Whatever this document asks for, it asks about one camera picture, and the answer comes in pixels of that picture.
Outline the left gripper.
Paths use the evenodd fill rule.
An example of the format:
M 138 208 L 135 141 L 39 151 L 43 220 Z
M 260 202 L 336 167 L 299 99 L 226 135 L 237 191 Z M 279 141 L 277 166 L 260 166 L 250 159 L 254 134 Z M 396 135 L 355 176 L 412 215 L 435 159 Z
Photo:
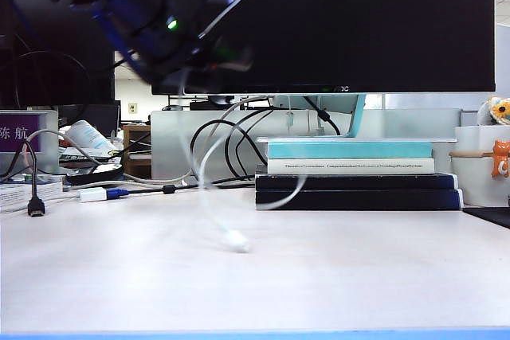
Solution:
M 175 12 L 167 19 L 167 29 L 178 43 L 164 62 L 160 95 L 222 92 L 219 72 L 251 69 L 252 49 L 231 45 L 214 33 L 217 24 L 241 0 L 171 1 Z

